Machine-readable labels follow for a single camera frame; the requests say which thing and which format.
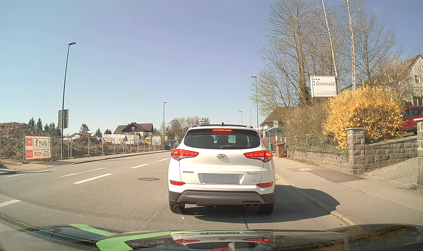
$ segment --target rear wheel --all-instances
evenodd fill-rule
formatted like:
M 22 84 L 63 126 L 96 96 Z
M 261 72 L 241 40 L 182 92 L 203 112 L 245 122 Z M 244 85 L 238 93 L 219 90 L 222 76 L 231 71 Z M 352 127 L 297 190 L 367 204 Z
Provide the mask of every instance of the rear wheel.
M 260 214 L 271 214 L 274 210 L 274 204 L 261 204 L 258 207 Z
M 185 203 L 177 202 L 177 201 L 170 201 L 170 210 L 173 213 L 181 214 L 185 210 Z

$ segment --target stone wall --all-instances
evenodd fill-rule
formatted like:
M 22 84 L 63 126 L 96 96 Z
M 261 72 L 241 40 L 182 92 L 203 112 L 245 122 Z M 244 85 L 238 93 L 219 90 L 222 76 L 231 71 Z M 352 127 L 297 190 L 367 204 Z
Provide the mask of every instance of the stone wall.
M 287 150 L 286 155 L 287 157 L 292 159 L 302 159 L 306 160 L 306 162 L 309 163 L 326 165 L 338 170 L 346 169 L 348 171 L 350 169 L 350 166 L 348 164 L 348 157 L 341 154 Z
M 383 168 L 418 156 L 417 136 L 365 145 L 366 171 Z
M 417 157 L 417 136 L 365 144 L 365 128 L 347 128 L 348 156 L 287 150 L 287 157 L 326 165 L 338 171 L 361 174 Z

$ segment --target lamp post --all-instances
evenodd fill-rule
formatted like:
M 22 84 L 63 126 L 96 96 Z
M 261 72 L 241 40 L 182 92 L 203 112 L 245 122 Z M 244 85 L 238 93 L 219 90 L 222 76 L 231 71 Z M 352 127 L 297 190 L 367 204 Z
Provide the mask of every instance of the lamp post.
M 258 85 L 257 85 L 257 77 L 251 76 L 251 78 L 255 78 L 255 99 L 256 99 L 256 103 L 257 103 L 257 127 L 259 127 L 260 125 L 258 124 Z
M 67 47 L 66 70 L 64 71 L 63 106 L 61 107 L 61 159 L 63 159 L 63 128 L 64 128 L 64 94 L 66 91 L 67 62 L 69 61 L 69 49 L 75 42 L 69 43 Z
M 167 102 L 163 103 L 163 149 L 165 150 L 165 104 Z

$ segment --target hyundai logo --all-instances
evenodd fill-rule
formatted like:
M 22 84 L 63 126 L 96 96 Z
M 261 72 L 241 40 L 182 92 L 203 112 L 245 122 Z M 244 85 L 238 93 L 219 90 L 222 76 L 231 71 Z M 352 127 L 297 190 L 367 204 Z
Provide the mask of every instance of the hyundai logo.
M 225 159 L 227 156 L 225 156 L 225 154 L 220 153 L 220 154 L 216 155 L 216 157 L 218 159 Z

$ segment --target manhole cover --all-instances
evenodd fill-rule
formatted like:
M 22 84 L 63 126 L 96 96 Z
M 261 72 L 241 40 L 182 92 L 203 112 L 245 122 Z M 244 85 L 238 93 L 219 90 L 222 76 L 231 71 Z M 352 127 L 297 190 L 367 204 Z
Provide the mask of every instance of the manhole cover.
M 138 180 L 153 181 L 153 180 L 160 180 L 160 179 L 159 178 L 152 178 L 152 177 L 145 177 L 145 178 L 138 178 Z

